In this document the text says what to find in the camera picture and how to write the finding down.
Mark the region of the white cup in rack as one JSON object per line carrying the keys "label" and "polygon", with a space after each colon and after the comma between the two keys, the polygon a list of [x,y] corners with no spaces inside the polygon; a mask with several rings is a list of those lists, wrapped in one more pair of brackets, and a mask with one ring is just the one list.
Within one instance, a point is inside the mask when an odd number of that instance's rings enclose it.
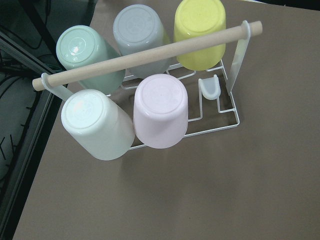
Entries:
{"label": "white cup in rack", "polygon": [[110,161],[124,155],[135,139],[129,115],[102,92],[84,89],[62,107],[65,130],[94,158]]}

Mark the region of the grey cup in rack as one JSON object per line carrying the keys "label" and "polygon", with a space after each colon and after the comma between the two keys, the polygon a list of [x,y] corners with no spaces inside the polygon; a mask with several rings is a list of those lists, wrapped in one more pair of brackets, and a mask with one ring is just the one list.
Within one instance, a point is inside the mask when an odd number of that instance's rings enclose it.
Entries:
{"label": "grey cup in rack", "polygon": [[118,13],[113,35],[122,56],[171,43],[158,14],[143,4],[127,6]]}

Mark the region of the green cup in rack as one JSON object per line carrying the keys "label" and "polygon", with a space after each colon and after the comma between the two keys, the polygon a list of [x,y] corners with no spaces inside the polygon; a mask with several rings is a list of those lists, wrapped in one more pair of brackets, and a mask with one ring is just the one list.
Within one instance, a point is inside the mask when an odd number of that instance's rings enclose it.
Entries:
{"label": "green cup in rack", "polygon": [[[120,54],[93,28],[75,25],[66,29],[58,38],[56,56],[66,70],[118,58]],[[84,89],[98,90],[109,95],[117,90],[126,71],[118,70],[105,75],[80,80]]]}

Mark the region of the yellow cup in rack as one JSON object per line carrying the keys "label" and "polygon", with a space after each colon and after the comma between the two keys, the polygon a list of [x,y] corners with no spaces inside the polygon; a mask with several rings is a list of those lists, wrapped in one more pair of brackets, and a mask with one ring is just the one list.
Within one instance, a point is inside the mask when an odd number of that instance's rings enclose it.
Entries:
{"label": "yellow cup in rack", "polygon": [[[226,28],[226,11],[220,0],[183,0],[174,18],[174,41],[200,37]],[[177,61],[193,71],[204,71],[217,65],[225,54],[226,45],[205,48],[179,55]]]}

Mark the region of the pink cup in rack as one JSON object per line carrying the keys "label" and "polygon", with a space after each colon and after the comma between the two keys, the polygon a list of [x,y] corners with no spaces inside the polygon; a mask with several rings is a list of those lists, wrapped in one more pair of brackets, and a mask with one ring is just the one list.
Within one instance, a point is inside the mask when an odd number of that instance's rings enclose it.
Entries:
{"label": "pink cup in rack", "polygon": [[134,94],[133,125],[138,139],[155,149],[170,148],[188,129],[188,94],[176,77],[154,74]]}

